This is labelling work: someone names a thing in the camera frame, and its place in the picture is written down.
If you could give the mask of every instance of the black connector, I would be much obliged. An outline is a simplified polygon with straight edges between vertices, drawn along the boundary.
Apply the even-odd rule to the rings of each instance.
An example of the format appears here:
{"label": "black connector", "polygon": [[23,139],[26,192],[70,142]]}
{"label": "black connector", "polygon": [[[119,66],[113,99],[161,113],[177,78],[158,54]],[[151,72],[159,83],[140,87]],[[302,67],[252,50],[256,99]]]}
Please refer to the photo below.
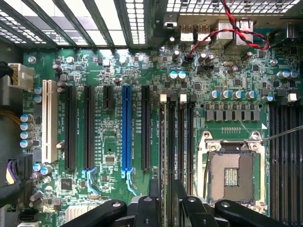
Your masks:
{"label": "black connector", "polygon": [[83,169],[90,170],[95,165],[95,89],[84,87],[84,154]]}
{"label": "black connector", "polygon": [[76,167],[76,135],[77,135],[77,91],[75,86],[65,89],[65,169]]}
{"label": "black connector", "polygon": [[113,86],[105,85],[103,87],[103,109],[114,109],[114,88]]}
{"label": "black connector", "polygon": [[144,85],[142,91],[142,137],[141,137],[141,169],[150,169],[151,155],[151,98],[150,86]]}

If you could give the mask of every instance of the white pci slot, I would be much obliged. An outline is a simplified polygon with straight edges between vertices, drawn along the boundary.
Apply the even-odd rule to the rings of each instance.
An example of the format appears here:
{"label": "white pci slot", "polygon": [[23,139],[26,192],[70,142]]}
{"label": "white pci slot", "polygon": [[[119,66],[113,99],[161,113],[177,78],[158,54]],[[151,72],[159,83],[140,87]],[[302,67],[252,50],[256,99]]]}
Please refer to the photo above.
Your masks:
{"label": "white pci slot", "polygon": [[56,82],[43,80],[42,86],[42,162],[57,161],[58,93]]}

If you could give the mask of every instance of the screw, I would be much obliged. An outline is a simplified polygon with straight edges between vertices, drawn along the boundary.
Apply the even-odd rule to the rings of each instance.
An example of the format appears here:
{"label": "screw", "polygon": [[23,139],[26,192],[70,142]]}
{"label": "screw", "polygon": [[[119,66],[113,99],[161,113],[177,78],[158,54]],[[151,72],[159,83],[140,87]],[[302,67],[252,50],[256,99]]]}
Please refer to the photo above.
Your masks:
{"label": "screw", "polygon": [[222,202],[222,203],[221,203],[221,206],[223,206],[223,207],[229,207],[230,205],[229,205],[228,202]]}
{"label": "screw", "polygon": [[115,203],[113,203],[113,205],[112,205],[113,207],[120,207],[121,206],[121,203],[119,203],[119,202],[115,202]]}
{"label": "screw", "polygon": [[144,198],[143,199],[145,202],[150,202],[150,201],[152,201],[152,198],[151,197],[146,197],[146,198]]}
{"label": "screw", "polygon": [[196,202],[197,200],[194,197],[189,197],[188,201],[190,201],[190,202]]}

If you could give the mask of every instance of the green circuit board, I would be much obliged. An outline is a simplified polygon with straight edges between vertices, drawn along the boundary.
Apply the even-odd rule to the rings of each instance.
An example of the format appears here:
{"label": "green circuit board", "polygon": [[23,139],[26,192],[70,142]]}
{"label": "green circuit board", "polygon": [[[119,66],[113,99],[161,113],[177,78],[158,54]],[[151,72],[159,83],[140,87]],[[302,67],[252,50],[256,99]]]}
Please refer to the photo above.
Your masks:
{"label": "green circuit board", "polygon": [[[196,56],[200,52],[213,54],[215,59],[210,63],[214,65],[213,72],[197,75],[198,66],[197,57],[191,66],[183,66],[182,59],[189,51],[189,48],[181,48],[181,54],[177,61],[172,60],[173,48],[162,47],[155,51],[130,52],[128,50],[117,50],[112,53],[110,50],[41,50],[37,52],[28,52],[24,55],[24,65],[33,68],[35,71],[34,85],[42,86],[45,79],[55,80],[52,65],[59,61],[63,72],[67,75],[67,83],[77,89],[77,136],[76,140],[76,169],[75,171],[65,170],[64,167],[64,149],[58,149],[58,160],[52,163],[53,171],[49,176],[50,183],[42,178],[34,183],[34,191],[43,192],[43,202],[37,207],[40,213],[40,226],[55,227],[65,223],[65,210],[70,205],[83,204],[102,204],[110,199],[123,200],[129,203],[134,194],[127,189],[125,179],[121,178],[121,152],[122,152],[122,85],[131,85],[132,95],[132,163],[134,168],[132,174],[131,187],[136,191],[136,195],[147,195],[149,189],[149,180],[159,174],[159,95],[160,94],[179,94],[180,91],[187,95],[195,94],[197,96],[194,108],[194,194],[202,197],[198,192],[198,169],[205,168],[205,157],[203,166],[198,166],[198,156],[196,148],[199,146],[202,134],[205,130],[211,132],[216,139],[241,139],[246,140],[252,131],[258,131],[263,138],[268,136],[269,116],[268,106],[262,100],[262,89],[267,89],[268,95],[274,95],[277,86],[280,88],[300,88],[301,79],[297,79],[294,84],[289,80],[280,81],[276,74],[282,70],[299,70],[299,55],[302,52],[301,47],[296,47],[296,51],[290,51],[290,47],[273,49],[271,51],[253,52],[253,57],[242,62],[238,54],[225,54],[223,50],[198,49]],[[28,57],[35,57],[36,63],[28,63]],[[126,64],[121,65],[119,58],[126,57]],[[74,63],[67,64],[66,58],[73,57]],[[98,64],[98,59],[103,59],[103,65]],[[272,66],[271,59],[277,59],[278,64]],[[222,65],[225,61],[232,61],[239,67],[239,72],[228,74],[227,69]],[[186,73],[183,81],[170,80],[169,74],[172,71]],[[95,167],[96,173],[93,176],[92,187],[98,192],[99,197],[90,197],[87,188],[87,180],[82,175],[83,170],[83,128],[84,128],[84,86],[93,86],[95,88]],[[109,112],[103,109],[103,86],[111,85],[114,87],[114,110]],[[142,112],[141,112],[141,86],[150,85],[151,88],[151,159],[150,170],[141,169],[141,134],[142,134]],[[211,99],[210,92],[217,90],[255,91],[256,98],[252,100],[231,98],[222,100]],[[34,102],[32,92],[24,92],[24,113],[31,113],[35,117],[39,114]],[[64,121],[65,121],[65,103],[64,92],[59,94],[58,102],[58,142],[64,140]],[[258,112],[257,119],[249,118],[245,120],[225,120],[209,119],[207,111],[218,112],[238,111],[243,114],[253,116],[253,112]],[[187,129],[187,118],[185,121],[185,130]],[[34,123],[34,139],[39,141],[39,146],[33,150],[24,152],[35,152],[41,146],[41,125]],[[175,143],[177,147],[178,134],[176,133]],[[264,179],[264,203],[269,205],[269,156],[268,144],[265,144],[265,163],[260,163],[257,156],[254,162],[254,198],[260,199],[260,180]],[[105,156],[113,156],[115,160],[112,163],[105,161]],[[259,166],[264,165],[265,172],[260,176]],[[66,188],[66,179],[71,179],[69,188]],[[61,207],[54,209],[53,200],[61,199]]]}

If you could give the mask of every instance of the blue pci express slot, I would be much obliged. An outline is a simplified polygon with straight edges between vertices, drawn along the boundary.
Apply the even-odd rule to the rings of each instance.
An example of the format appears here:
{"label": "blue pci express slot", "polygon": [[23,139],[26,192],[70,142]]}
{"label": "blue pci express slot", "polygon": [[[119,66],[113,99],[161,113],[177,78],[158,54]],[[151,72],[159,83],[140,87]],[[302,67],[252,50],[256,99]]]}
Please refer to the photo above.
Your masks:
{"label": "blue pci express slot", "polygon": [[132,160],[132,88],[130,85],[122,86],[122,160],[121,177],[126,179],[127,188],[134,195],[135,191],[131,188],[132,179],[131,168]]}

